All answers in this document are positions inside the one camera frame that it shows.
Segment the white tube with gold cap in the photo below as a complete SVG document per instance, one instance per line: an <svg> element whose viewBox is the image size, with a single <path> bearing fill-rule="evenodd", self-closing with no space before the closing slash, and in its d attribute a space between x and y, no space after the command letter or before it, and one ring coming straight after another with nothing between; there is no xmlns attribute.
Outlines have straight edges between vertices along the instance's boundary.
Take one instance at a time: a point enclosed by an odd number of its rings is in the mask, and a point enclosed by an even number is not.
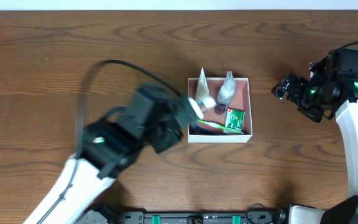
<svg viewBox="0 0 358 224"><path fill-rule="evenodd" d="M201 68L200 76L199 76L198 84L197 84L197 88L196 88L195 100L199 104L205 105L206 102L208 101L208 98L209 98L208 83L206 81L204 69Z"/></svg>

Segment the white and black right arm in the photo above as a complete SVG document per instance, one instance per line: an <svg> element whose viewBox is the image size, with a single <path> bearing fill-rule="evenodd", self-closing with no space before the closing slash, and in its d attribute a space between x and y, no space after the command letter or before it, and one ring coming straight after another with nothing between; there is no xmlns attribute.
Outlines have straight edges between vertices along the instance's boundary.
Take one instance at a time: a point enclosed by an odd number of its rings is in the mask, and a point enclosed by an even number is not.
<svg viewBox="0 0 358 224"><path fill-rule="evenodd" d="M298 105L299 112L318 123L331 111L344 143L347 198L328 210L290 205L279 223L358 223L358 79L337 77L318 82L289 74L272 88L279 99Z"/></svg>

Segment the green Dettol soap box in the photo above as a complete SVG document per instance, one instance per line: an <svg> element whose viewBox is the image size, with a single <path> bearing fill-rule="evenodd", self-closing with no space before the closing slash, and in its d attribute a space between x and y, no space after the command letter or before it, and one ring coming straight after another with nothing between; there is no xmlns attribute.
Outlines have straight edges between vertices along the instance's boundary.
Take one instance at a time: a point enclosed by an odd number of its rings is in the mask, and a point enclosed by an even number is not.
<svg viewBox="0 0 358 224"><path fill-rule="evenodd" d="M228 108L226 111L225 127L242 131L246 112Z"/></svg>

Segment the white box with pink interior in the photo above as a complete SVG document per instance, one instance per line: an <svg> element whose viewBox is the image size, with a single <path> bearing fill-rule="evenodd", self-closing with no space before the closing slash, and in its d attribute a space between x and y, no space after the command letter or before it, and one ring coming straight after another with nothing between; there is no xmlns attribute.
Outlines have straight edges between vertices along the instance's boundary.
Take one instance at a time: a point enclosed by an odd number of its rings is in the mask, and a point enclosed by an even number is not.
<svg viewBox="0 0 358 224"><path fill-rule="evenodd" d="M188 96L194 98L198 86L199 78L188 78ZM216 100L218 92L224 83L225 78L206 78L209 94ZM188 126L188 143L246 143L253 134L252 131L252 113L249 93L248 78L234 78L236 81L236 91L234 98L229 105L229 109L245 111L245 118L243 120L242 132L243 135L238 134L224 134L222 129L216 129L208 125L200 124L200 127L215 133L216 135L205 135L205 133L197 133L193 131L193 125ZM223 114L216 114L214 109L204 112L204 121L211 121L224 125L226 119L226 112Z"/></svg>

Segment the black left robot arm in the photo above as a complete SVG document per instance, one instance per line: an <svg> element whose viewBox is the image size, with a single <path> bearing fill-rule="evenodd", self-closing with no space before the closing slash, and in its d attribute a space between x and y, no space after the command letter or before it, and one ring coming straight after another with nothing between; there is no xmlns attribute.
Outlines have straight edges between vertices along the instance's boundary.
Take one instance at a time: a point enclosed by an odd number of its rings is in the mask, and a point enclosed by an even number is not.
<svg viewBox="0 0 358 224"><path fill-rule="evenodd" d="M58 180L26 223L74 223L94 199L131 166L143 147L160 153L180 142L182 129L203 118L199 104L178 98L137 96L82 128L85 106L79 107L75 152Z"/></svg>

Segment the teal toothpaste tube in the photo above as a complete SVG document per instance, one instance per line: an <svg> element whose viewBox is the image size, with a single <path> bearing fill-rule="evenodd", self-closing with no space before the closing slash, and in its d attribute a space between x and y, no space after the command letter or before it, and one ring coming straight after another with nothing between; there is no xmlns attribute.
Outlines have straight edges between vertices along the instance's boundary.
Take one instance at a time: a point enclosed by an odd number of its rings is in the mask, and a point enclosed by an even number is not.
<svg viewBox="0 0 358 224"><path fill-rule="evenodd" d="M211 96L207 96L201 101L196 101L193 98L188 98L188 101L199 119L202 119L204 117L204 112L206 110L211 110L216 106L216 102Z"/></svg>

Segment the green and white toothbrush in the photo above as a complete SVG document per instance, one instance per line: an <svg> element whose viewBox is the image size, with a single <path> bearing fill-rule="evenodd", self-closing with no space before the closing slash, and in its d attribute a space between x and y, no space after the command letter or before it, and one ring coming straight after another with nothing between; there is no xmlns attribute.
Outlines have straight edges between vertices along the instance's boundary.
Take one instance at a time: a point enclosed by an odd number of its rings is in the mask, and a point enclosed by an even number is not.
<svg viewBox="0 0 358 224"><path fill-rule="evenodd" d="M238 130L238 129L234 129L234 128L229 128L229 127L225 127L222 126L220 124L214 123L214 122L210 122L210 121L203 121L203 120L197 120L198 123L202 123L202 124L206 124L208 126L211 126L212 128L217 128L217 129L222 129L223 131L227 131L230 133L236 133L236 134L244 134L242 131Z"/></svg>

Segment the clear bottle with blue liquid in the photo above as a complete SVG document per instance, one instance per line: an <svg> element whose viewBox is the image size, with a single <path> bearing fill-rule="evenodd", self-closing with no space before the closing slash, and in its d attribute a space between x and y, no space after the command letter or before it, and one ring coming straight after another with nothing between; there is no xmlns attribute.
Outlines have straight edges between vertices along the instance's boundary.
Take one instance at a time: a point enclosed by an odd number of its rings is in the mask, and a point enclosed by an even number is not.
<svg viewBox="0 0 358 224"><path fill-rule="evenodd" d="M226 73L225 81L219 90L217 97L217 106L214 111L216 114L223 114L229 107L236 91L236 81L231 71Z"/></svg>

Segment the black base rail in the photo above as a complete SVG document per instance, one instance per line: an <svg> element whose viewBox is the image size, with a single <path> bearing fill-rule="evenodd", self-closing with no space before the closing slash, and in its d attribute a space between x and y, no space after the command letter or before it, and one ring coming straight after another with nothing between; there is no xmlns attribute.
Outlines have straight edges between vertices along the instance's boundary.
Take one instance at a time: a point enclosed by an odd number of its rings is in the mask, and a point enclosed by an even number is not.
<svg viewBox="0 0 358 224"><path fill-rule="evenodd" d="M118 212L94 204L76 221L81 224L285 224L286 210L250 207L244 212Z"/></svg>

